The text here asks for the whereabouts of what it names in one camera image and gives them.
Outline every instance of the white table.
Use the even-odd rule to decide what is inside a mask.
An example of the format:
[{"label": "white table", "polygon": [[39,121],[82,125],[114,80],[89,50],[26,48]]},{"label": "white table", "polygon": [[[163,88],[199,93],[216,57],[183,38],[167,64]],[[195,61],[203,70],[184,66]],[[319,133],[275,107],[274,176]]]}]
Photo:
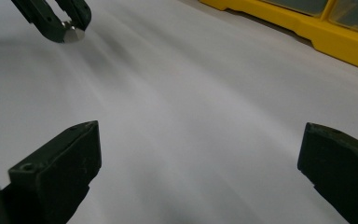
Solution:
[{"label": "white table", "polygon": [[358,138],[358,68],[196,0],[89,0],[86,38],[46,40],[0,1],[0,186],[69,126],[103,168],[70,223],[346,223],[296,168],[307,122]]}]

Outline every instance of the yellow storage box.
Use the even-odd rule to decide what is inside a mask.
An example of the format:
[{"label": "yellow storage box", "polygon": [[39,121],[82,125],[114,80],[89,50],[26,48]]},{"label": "yellow storage box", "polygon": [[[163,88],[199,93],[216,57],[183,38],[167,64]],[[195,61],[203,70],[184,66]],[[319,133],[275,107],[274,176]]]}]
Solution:
[{"label": "yellow storage box", "polygon": [[200,0],[243,11],[309,39],[320,52],[358,66],[358,0]]}]

